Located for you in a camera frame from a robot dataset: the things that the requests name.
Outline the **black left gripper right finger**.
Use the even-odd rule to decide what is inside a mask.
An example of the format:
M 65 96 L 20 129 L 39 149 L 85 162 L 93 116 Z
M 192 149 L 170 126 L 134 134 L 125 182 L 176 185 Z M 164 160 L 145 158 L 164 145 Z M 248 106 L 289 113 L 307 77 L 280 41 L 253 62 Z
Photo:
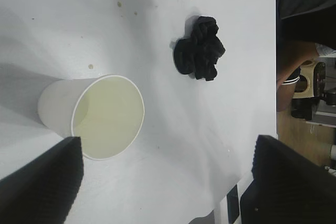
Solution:
M 279 140 L 256 141 L 242 223 L 335 223 L 335 176 Z

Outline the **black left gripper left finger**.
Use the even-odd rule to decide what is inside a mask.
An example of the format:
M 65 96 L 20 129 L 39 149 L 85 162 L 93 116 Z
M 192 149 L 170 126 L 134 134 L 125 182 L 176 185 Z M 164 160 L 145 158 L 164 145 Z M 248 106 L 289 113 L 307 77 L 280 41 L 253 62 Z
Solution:
M 81 139 L 67 137 L 1 179 L 1 223 L 64 223 L 83 175 Z

